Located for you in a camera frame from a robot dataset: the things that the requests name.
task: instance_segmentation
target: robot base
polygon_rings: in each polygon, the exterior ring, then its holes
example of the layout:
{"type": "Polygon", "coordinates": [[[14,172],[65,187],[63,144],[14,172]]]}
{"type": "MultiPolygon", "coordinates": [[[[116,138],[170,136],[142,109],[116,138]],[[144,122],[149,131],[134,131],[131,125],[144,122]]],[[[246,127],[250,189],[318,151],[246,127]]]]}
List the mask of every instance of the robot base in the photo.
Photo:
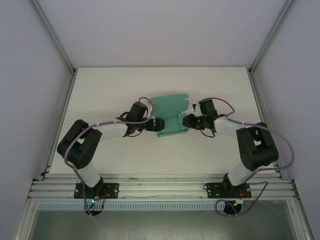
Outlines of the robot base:
{"type": "MultiPolygon", "coordinates": [[[[100,199],[117,199],[119,193],[119,183],[103,183],[100,199]]],[[[75,185],[74,196],[75,199],[84,199],[84,191],[82,183],[75,185]]],[[[96,197],[96,190],[94,188],[85,186],[85,197],[93,199],[96,197]]]]}
{"type": "Polygon", "coordinates": [[[239,186],[231,186],[228,192],[222,182],[208,182],[203,188],[206,190],[208,199],[242,199],[251,198],[250,186],[243,183],[239,186]]]}

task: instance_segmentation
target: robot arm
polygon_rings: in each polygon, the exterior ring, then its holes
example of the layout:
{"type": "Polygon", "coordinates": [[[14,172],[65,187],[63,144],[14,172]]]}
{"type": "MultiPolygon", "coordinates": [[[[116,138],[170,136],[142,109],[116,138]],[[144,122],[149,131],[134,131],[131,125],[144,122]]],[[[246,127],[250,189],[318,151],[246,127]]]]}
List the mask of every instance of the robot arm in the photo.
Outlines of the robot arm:
{"type": "MultiPolygon", "coordinates": [[[[136,131],[159,132],[165,128],[165,121],[160,118],[150,119],[141,124],[140,122],[146,120],[146,117],[144,117],[146,112],[148,115],[148,107],[145,104],[135,102],[129,112],[124,112],[120,117],[116,118],[115,122],[117,123],[91,128],[80,138],[81,140],[76,141],[71,147],[67,155],[67,161],[73,164],[86,187],[94,192],[95,196],[100,195],[103,185],[103,179],[92,163],[99,142],[113,138],[128,137],[136,131]]],[[[57,152],[64,157],[72,141],[88,126],[89,124],[81,119],[75,121],[58,144],[57,152]]]]}
{"type": "MultiPolygon", "coordinates": [[[[239,190],[247,189],[247,179],[258,169],[268,166],[279,158],[277,147],[269,131],[258,127],[244,126],[229,121],[226,115],[218,115],[213,101],[203,100],[199,104],[201,116],[189,114],[182,124],[195,130],[211,130],[236,139],[239,146],[240,162],[223,177],[222,185],[227,197],[236,196],[239,190]]],[[[266,127],[263,122],[257,123],[266,127]]]]}

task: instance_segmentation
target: purple cable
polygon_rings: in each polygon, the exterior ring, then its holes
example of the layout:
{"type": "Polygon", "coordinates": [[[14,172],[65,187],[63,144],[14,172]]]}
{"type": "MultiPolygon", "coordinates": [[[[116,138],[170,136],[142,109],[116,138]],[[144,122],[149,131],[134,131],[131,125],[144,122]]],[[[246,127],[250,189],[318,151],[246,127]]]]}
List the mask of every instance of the purple cable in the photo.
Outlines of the purple cable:
{"type": "Polygon", "coordinates": [[[91,216],[91,212],[89,210],[89,206],[88,206],[88,203],[87,203],[87,198],[86,198],[86,190],[85,190],[85,187],[86,187],[86,184],[83,180],[83,178],[80,176],[80,174],[78,173],[78,170],[76,169],[76,167],[72,164],[70,164],[68,162],[68,154],[71,150],[71,148],[74,146],[74,144],[86,133],[88,132],[90,129],[92,128],[96,128],[96,127],[100,127],[100,126],[106,126],[106,125],[110,125],[110,124],[145,124],[146,122],[148,122],[153,116],[154,116],[154,113],[155,113],[155,110],[156,110],[156,106],[151,102],[151,100],[147,97],[140,97],[139,98],[139,102],[141,102],[142,99],[145,99],[147,100],[150,104],[151,104],[151,112],[150,112],[150,116],[144,120],[144,121],[138,121],[138,122],[135,122],[135,121],[121,121],[121,120],[118,120],[118,121],[106,121],[106,122],[101,122],[101,123],[96,123],[96,124],[93,124],[93,125],[90,125],[88,126],[86,129],[84,129],[78,136],[76,136],[76,138],[70,143],[69,147],[66,149],[65,151],[65,154],[64,154],[64,163],[69,166],[75,173],[75,175],[80,179],[82,185],[83,185],[83,200],[84,200],[84,205],[85,205],[85,208],[88,212],[88,214],[91,216]]]}
{"type": "MultiPolygon", "coordinates": [[[[259,129],[263,129],[263,130],[266,130],[266,131],[269,131],[277,136],[279,136],[280,138],[282,138],[289,146],[290,148],[290,151],[291,151],[291,160],[289,162],[288,165],[286,166],[282,166],[282,167],[269,167],[269,168],[260,168],[260,169],[257,169],[256,171],[254,171],[249,177],[247,177],[245,179],[245,181],[249,181],[254,175],[256,175],[258,172],[262,172],[262,171],[268,171],[268,170],[284,170],[284,169],[288,169],[290,168],[294,162],[295,162],[295,158],[296,158],[296,153],[295,153],[295,149],[293,147],[293,145],[291,144],[291,142],[284,136],[282,135],[280,132],[274,130],[274,129],[271,129],[269,127],[265,127],[265,126],[261,126],[261,125],[257,125],[257,124],[252,124],[252,123],[247,123],[247,122],[242,122],[242,121],[236,121],[236,120],[233,120],[231,118],[229,118],[230,115],[234,114],[236,111],[234,109],[234,107],[229,103],[227,102],[226,100],[222,99],[222,98],[219,98],[219,97],[207,97],[207,98],[204,98],[202,99],[201,101],[205,101],[205,100],[219,100],[219,101],[222,101],[224,102],[225,104],[227,104],[230,108],[231,108],[231,112],[229,112],[227,115],[226,115],[226,119],[234,124],[239,124],[239,125],[244,125],[244,126],[250,126],[250,127],[255,127],[255,128],[259,128],[259,129]]],[[[226,200],[223,200],[223,199],[219,199],[218,201],[216,201],[215,205],[214,205],[214,208],[215,208],[215,211],[217,214],[221,215],[221,216],[224,216],[224,217],[236,217],[236,216],[241,216],[243,214],[246,214],[247,212],[249,212],[257,203],[258,199],[261,197],[262,193],[264,192],[264,190],[266,189],[267,185],[268,185],[268,182],[267,181],[261,181],[261,182],[251,182],[249,185],[259,185],[259,184],[265,184],[264,187],[262,188],[260,194],[256,197],[256,199],[253,201],[253,203],[250,205],[250,207],[248,207],[248,209],[246,209],[244,212],[242,213],[239,213],[239,214],[235,214],[235,215],[226,215],[226,214],[222,214],[220,213],[217,208],[218,208],[218,203],[220,202],[225,202],[226,204],[230,205],[232,207],[232,209],[234,210],[234,212],[236,213],[236,209],[235,207],[233,206],[233,204],[229,201],[226,201],[226,200]]]]}

